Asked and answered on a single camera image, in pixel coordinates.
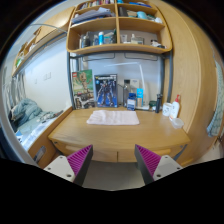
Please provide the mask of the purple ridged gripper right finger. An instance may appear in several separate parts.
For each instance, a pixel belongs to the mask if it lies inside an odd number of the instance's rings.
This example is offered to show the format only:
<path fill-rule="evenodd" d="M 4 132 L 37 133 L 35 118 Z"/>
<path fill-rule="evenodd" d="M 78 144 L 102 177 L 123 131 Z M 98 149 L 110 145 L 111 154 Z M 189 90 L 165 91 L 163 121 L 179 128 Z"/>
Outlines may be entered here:
<path fill-rule="evenodd" d="M 182 169 L 169 155 L 159 156 L 140 145 L 135 145 L 134 154 L 145 184 L 160 180 Z"/>

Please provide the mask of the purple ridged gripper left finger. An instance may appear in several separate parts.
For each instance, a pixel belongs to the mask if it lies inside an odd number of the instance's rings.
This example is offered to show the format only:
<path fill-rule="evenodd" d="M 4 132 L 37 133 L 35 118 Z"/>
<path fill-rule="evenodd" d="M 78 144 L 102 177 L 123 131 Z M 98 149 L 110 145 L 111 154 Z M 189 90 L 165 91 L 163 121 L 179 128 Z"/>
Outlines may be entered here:
<path fill-rule="evenodd" d="M 86 146 L 69 156 L 58 156 L 44 168 L 56 176 L 82 186 L 93 156 L 93 146 Z"/>

